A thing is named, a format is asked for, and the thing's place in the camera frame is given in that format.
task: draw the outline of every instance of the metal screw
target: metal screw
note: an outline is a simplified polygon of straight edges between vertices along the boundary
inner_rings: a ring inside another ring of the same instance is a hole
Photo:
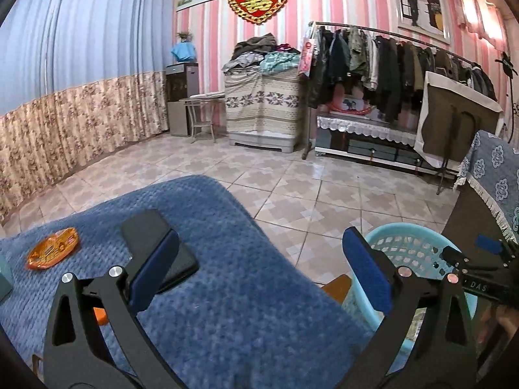
[[[451,284],[457,284],[458,281],[459,281],[459,278],[457,275],[453,274],[453,273],[450,273],[447,275],[447,280],[448,282],[450,282]]]
[[[403,278],[409,278],[413,273],[411,269],[406,266],[399,267],[398,274]]]
[[[63,282],[64,284],[68,284],[69,282],[71,282],[73,277],[74,275],[72,273],[67,272],[61,277],[61,282]]]
[[[123,273],[123,268],[121,266],[114,266],[108,271],[108,274],[112,278],[118,277],[121,273]]]

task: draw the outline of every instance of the fringe trim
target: fringe trim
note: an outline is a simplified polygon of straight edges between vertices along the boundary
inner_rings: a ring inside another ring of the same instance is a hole
[[[459,185],[464,185],[465,183],[466,183],[466,177],[458,177],[458,179],[454,183],[453,190],[456,190]]]
[[[503,237],[505,240],[512,240],[514,243],[517,243],[517,238],[512,230],[512,227],[507,221],[503,211],[494,200],[494,198],[487,193],[487,191],[478,183],[478,181],[472,176],[472,174],[468,173],[465,177],[461,177],[456,181],[455,186],[463,185],[468,180],[470,187],[474,189],[474,191],[481,197],[481,199],[485,202],[485,204],[489,207],[492,216],[496,218],[496,223],[501,229],[503,233]]]

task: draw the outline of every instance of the blue blanket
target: blue blanket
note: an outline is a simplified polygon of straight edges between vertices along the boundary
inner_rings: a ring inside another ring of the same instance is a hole
[[[138,315],[190,389],[334,387],[372,334],[290,265],[233,196],[204,176],[151,185],[0,241],[15,280],[0,323],[24,360],[42,354],[63,273],[97,277],[125,265],[129,252],[119,226],[148,208],[162,213],[200,262],[195,275]],[[25,269],[28,251],[65,227],[78,230],[80,250],[46,271]],[[116,364],[130,371],[110,326],[103,335]]]

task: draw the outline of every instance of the clothing rack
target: clothing rack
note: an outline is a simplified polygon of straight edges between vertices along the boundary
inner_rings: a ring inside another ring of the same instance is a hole
[[[469,61],[468,59],[458,55],[458,54],[455,54],[455,53],[452,53],[440,46],[437,46],[437,45],[434,45],[434,44],[427,44],[426,42],[424,41],[420,41],[419,39],[415,39],[415,38],[411,38],[411,37],[407,37],[406,35],[401,35],[400,33],[394,33],[394,32],[388,32],[386,30],[380,30],[380,29],[374,29],[374,28],[368,28],[368,27],[364,27],[364,26],[358,26],[358,25],[346,25],[346,24],[343,24],[343,23],[332,23],[332,22],[311,22],[311,24],[315,25],[315,26],[338,26],[338,27],[342,27],[342,28],[357,28],[357,29],[361,29],[361,30],[369,30],[371,32],[377,32],[377,33],[382,33],[383,35],[389,35],[389,36],[393,36],[393,37],[397,37],[397,38],[402,38],[406,41],[413,41],[413,42],[416,42],[418,44],[422,44],[422,45],[425,45],[425,46],[429,46],[430,48],[436,48],[437,50],[442,50],[442,51],[445,51],[447,54],[450,54],[451,56],[453,57],[456,57],[460,60],[463,60],[464,62],[470,64],[471,66],[474,64],[474,62],[472,61]]]
[[[334,22],[310,22],[308,24],[308,26],[312,27],[312,32],[311,32],[310,38],[313,38],[317,26],[336,26],[336,27],[340,27],[340,28],[356,27],[357,29],[369,30],[371,32],[380,33],[382,35],[389,35],[389,36],[393,36],[393,37],[397,37],[397,38],[402,38],[402,39],[404,39],[406,41],[412,41],[412,42],[415,42],[415,43],[418,43],[418,44],[421,44],[421,45],[424,45],[424,46],[428,46],[430,48],[436,48],[437,50],[445,51],[447,54],[450,54],[451,56],[456,57],[457,59],[460,59],[460,60],[466,62],[467,64],[471,65],[471,66],[474,65],[474,62],[469,61],[468,59],[466,59],[464,57],[461,57],[460,55],[452,53],[451,51],[443,49],[440,46],[437,46],[437,45],[434,45],[434,44],[429,44],[429,43],[426,43],[424,41],[420,41],[419,39],[407,37],[406,35],[401,35],[400,33],[389,32],[387,30],[369,28],[369,27],[365,27],[365,26],[349,25],[349,24],[334,23]],[[307,119],[306,119],[306,122],[305,122],[305,145],[306,145],[306,147],[305,147],[305,150],[303,152],[303,155],[301,156],[302,159],[306,159],[307,156],[308,156],[308,152],[310,152],[310,150],[312,149],[312,142],[310,141],[310,122],[311,122],[310,109],[306,110],[306,116],[307,116]]]

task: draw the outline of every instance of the black phone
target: black phone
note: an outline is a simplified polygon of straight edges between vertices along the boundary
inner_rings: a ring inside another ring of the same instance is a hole
[[[157,230],[167,231],[170,229],[171,226],[158,210],[149,209],[124,221],[121,225],[121,234],[131,256],[134,257],[138,253],[150,253],[157,246]],[[198,271],[198,268],[199,264],[195,255],[181,241],[178,255],[168,270],[157,294],[180,284]]]

